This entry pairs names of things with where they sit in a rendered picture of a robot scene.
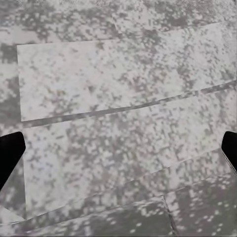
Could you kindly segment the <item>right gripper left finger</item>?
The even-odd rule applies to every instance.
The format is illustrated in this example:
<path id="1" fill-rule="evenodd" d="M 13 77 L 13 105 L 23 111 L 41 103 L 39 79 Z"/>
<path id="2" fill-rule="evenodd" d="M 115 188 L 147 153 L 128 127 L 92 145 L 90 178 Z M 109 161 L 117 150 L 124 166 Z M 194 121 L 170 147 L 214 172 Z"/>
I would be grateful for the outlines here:
<path id="1" fill-rule="evenodd" d="M 0 137 L 0 191 L 26 150 L 21 131 Z"/>

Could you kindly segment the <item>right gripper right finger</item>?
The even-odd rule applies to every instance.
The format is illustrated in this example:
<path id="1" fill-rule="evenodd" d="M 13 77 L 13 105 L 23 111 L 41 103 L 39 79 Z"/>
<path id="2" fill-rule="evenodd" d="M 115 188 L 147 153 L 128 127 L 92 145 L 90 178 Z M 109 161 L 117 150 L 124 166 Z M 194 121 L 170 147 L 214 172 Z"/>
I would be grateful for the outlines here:
<path id="1" fill-rule="evenodd" d="M 221 148 L 237 170 L 237 133 L 226 131 Z"/>

